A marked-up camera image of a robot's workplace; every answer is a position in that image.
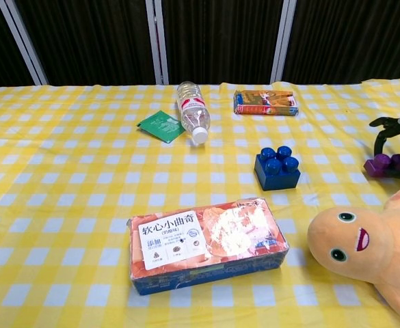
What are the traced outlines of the small purple toy brick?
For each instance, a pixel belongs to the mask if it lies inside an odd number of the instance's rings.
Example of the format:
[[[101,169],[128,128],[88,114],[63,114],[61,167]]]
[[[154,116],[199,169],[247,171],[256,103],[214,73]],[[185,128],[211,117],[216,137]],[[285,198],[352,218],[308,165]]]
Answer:
[[[366,173],[373,178],[387,178],[400,173],[400,154],[377,154],[364,164]]]

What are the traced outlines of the orange plush dinosaur toy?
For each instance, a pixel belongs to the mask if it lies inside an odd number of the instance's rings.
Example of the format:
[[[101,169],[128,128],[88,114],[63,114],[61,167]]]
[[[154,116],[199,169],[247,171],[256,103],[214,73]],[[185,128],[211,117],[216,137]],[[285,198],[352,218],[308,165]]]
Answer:
[[[308,247],[323,267],[368,282],[400,315],[400,190],[382,211],[328,208],[308,226]]]

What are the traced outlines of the large blue toy brick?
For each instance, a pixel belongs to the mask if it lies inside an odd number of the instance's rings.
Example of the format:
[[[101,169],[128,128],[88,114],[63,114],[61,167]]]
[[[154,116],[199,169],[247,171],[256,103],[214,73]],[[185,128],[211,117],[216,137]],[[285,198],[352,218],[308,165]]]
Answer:
[[[263,148],[256,155],[254,171],[264,191],[293,189],[301,175],[299,161],[288,146]]]

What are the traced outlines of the small orange snack box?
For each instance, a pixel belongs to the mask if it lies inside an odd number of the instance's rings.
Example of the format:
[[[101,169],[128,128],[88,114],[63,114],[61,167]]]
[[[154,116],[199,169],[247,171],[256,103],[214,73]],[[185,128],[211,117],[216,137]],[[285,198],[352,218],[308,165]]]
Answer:
[[[234,94],[235,114],[295,116],[299,113],[292,91],[241,90]]]

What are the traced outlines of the black folding partition screen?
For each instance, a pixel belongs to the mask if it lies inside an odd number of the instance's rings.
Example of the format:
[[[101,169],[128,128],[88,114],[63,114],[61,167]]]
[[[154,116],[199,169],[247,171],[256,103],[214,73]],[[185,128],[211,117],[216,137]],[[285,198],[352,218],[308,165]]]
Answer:
[[[152,0],[14,0],[49,85],[157,83]],[[267,84],[285,0],[161,0],[177,84]],[[281,79],[352,84],[400,78],[400,0],[296,0]],[[0,87],[34,80],[0,9]]]

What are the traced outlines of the clear plastic water bottle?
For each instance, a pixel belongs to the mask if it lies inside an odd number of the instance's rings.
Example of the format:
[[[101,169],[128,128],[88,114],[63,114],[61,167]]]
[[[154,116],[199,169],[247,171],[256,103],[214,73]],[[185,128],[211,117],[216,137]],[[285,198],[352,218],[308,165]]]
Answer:
[[[200,87],[191,81],[184,81],[177,87],[176,93],[183,128],[195,144],[204,144],[209,137],[211,119]]]

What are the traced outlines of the pink cookie box white label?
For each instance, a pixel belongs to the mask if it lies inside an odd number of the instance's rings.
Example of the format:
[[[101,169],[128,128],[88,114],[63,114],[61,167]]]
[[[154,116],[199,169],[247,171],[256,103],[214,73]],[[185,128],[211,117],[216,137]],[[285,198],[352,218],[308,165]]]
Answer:
[[[261,197],[135,216],[129,226],[140,295],[277,269],[289,250]]]

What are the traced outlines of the green foil packet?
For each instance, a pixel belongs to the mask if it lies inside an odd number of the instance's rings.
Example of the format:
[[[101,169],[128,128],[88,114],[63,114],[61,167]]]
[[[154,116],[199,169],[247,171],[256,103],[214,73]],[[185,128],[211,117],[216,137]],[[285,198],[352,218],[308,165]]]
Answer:
[[[163,111],[158,111],[142,120],[137,126],[167,144],[170,144],[185,131],[180,121]]]

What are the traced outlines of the yellow white checkered tablecloth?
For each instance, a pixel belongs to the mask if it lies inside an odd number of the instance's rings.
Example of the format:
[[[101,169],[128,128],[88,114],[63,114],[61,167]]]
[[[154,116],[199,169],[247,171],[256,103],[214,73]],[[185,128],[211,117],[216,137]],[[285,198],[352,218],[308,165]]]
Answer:
[[[237,115],[231,84],[205,85],[203,147],[137,125],[178,113],[174,86],[0,87],[0,328],[400,328],[368,284],[326,271],[306,230],[324,208],[378,210],[400,180],[363,169],[400,117],[400,79],[292,85],[295,117]],[[262,190],[263,148],[292,149],[293,189]],[[290,250],[279,269],[141,296],[130,281],[135,215],[267,200]]]

